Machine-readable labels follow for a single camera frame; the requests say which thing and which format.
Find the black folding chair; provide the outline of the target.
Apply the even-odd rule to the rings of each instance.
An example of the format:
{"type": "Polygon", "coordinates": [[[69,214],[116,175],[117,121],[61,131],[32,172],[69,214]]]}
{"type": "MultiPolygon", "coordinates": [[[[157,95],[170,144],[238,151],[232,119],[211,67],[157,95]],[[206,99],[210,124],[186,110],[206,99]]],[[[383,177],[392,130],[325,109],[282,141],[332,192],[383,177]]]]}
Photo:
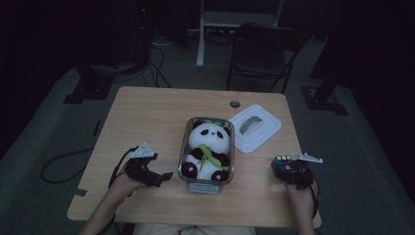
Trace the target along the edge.
{"type": "Polygon", "coordinates": [[[243,23],[234,33],[226,89],[233,75],[273,80],[283,79],[284,94],[294,61],[307,41],[307,35],[295,28],[259,23],[243,23]]]}

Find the black stand with square base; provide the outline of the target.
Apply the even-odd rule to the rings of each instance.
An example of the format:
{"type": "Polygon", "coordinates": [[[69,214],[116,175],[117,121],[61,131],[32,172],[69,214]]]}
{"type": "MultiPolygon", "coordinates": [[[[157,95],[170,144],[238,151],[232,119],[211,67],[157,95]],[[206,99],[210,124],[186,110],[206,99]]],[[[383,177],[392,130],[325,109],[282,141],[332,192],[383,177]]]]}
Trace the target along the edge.
{"type": "Polygon", "coordinates": [[[335,95],[335,87],[342,72],[339,55],[336,52],[332,34],[336,29],[348,0],[313,0],[313,34],[325,42],[311,71],[311,78],[319,78],[318,86],[300,88],[304,101],[310,110],[331,111],[339,116],[347,116],[346,108],[335,95]]]}
{"type": "Polygon", "coordinates": [[[89,65],[75,67],[80,79],[71,94],[64,100],[65,104],[81,104],[84,100],[106,100],[112,84],[113,75],[92,69],[89,65]]]}

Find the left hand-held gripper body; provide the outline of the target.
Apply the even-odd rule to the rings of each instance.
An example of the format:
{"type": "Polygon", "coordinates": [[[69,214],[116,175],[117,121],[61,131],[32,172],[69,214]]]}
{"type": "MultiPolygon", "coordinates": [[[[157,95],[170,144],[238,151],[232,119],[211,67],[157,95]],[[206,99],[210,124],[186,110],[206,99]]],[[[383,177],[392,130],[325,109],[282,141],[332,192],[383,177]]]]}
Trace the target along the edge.
{"type": "Polygon", "coordinates": [[[125,166],[125,173],[133,180],[147,183],[152,180],[161,181],[161,176],[148,169],[148,164],[158,157],[147,142],[142,143],[132,153],[125,166]]]}

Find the panda plush toy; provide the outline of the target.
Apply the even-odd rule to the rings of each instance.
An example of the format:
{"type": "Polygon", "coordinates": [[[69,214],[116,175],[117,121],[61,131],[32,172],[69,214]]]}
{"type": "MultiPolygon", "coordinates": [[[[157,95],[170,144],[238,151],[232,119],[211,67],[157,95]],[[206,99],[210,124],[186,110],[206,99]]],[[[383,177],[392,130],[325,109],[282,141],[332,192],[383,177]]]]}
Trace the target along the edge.
{"type": "Polygon", "coordinates": [[[190,151],[181,165],[186,178],[225,181],[229,178],[230,130],[210,120],[197,120],[188,137],[190,151]]]}

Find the person's left hand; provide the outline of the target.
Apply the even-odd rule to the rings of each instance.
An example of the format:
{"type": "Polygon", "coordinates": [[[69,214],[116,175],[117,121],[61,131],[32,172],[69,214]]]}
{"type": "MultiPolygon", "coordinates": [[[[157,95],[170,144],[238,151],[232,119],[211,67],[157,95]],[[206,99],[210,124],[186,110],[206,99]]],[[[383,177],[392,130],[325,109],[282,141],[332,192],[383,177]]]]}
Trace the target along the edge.
{"type": "Polygon", "coordinates": [[[143,183],[131,179],[125,172],[119,174],[111,185],[108,195],[111,199],[122,200],[143,186],[143,183]]]}

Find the dark computer tower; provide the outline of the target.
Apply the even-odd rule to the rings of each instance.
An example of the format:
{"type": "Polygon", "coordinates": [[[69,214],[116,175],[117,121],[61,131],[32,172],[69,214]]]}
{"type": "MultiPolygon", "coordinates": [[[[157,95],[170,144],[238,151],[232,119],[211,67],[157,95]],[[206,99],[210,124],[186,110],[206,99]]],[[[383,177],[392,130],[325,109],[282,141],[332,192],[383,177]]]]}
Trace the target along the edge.
{"type": "Polygon", "coordinates": [[[150,29],[151,11],[148,0],[132,0],[133,3],[133,35],[134,35],[134,57],[145,63],[149,58],[150,51],[150,29]]]}

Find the white desk frame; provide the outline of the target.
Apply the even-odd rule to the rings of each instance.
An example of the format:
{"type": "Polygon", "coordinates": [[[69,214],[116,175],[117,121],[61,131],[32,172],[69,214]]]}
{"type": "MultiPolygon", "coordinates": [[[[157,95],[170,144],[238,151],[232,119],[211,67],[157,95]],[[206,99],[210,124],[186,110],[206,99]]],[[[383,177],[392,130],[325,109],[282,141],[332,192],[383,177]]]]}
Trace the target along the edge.
{"type": "Polygon", "coordinates": [[[202,68],[205,62],[205,27],[236,28],[243,23],[257,23],[277,26],[281,17],[285,0],[277,0],[276,10],[272,14],[217,12],[205,9],[205,0],[200,0],[199,13],[199,46],[196,67],[202,68]]]}

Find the person's beige pants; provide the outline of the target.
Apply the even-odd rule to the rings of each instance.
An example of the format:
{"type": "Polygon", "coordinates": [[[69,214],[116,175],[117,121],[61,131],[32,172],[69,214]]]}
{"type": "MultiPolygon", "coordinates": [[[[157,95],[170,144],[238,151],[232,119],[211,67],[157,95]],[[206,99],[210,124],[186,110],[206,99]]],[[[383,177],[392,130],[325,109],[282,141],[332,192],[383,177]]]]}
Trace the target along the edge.
{"type": "Polygon", "coordinates": [[[133,235],[255,235],[253,227],[137,223],[133,235]]]}

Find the clear storage container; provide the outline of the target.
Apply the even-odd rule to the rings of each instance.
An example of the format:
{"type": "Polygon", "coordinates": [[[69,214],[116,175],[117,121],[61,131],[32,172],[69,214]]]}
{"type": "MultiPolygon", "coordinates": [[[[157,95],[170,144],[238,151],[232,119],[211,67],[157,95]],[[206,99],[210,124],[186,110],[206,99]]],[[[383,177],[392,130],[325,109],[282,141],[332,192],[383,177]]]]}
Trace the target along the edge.
{"type": "Polygon", "coordinates": [[[187,188],[190,192],[194,193],[205,193],[205,194],[218,194],[221,192],[222,188],[229,184],[234,175],[234,156],[235,156],[235,147],[234,147],[235,135],[234,135],[234,126],[233,124],[226,119],[222,118],[214,118],[214,117],[192,117],[188,120],[184,132],[184,137],[182,141],[181,153],[178,162],[178,174],[179,177],[186,182],[187,188]],[[193,130],[193,124],[197,120],[210,120],[212,122],[219,123],[223,127],[227,127],[230,130],[230,150],[228,153],[228,157],[230,159],[230,170],[229,170],[229,178],[225,181],[212,181],[212,180],[201,180],[201,179],[194,179],[194,178],[186,178],[181,173],[181,165],[184,162],[184,158],[187,153],[190,151],[190,147],[188,146],[188,137],[190,132],[193,130]]]}

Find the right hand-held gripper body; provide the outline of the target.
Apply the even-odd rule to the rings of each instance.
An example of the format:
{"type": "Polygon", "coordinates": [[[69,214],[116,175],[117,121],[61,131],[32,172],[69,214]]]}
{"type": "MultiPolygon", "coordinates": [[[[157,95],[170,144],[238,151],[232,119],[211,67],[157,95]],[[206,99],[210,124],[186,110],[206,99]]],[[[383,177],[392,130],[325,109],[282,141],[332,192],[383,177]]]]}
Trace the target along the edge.
{"type": "Polygon", "coordinates": [[[294,184],[298,189],[309,187],[314,180],[314,176],[313,172],[309,169],[308,164],[322,164],[323,160],[314,158],[308,153],[286,156],[292,157],[292,161],[290,163],[292,169],[284,171],[279,179],[288,184],[294,184]]]}

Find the white container lid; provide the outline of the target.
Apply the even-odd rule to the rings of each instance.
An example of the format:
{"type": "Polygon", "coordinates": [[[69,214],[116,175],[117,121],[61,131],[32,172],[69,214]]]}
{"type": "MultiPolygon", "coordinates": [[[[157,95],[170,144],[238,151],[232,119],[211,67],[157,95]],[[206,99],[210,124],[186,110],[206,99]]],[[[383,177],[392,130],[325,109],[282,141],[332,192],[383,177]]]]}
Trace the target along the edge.
{"type": "Polygon", "coordinates": [[[248,154],[268,141],[282,127],[281,121],[260,105],[251,105],[230,118],[235,128],[235,146],[248,154]]]}

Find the person's right hand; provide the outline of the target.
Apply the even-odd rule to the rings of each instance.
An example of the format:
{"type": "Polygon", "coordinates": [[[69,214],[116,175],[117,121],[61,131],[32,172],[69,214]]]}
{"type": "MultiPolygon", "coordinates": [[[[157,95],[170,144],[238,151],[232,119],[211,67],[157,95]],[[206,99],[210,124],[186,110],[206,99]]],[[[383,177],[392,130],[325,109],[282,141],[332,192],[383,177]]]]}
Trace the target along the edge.
{"type": "Polygon", "coordinates": [[[319,186],[316,181],[313,181],[311,188],[299,190],[295,185],[286,184],[286,189],[289,199],[292,203],[294,214],[310,215],[314,218],[314,203],[318,199],[319,186]]]}

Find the colourful puzzle cube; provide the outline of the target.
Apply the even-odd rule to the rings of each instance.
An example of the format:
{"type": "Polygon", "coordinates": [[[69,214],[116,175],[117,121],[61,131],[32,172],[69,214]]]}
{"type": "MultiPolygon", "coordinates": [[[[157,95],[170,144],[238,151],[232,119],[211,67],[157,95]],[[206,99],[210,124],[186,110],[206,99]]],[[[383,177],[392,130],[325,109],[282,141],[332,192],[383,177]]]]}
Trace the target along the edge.
{"type": "Polygon", "coordinates": [[[274,160],[271,162],[271,167],[275,173],[291,170],[291,161],[291,156],[276,156],[274,160]]]}

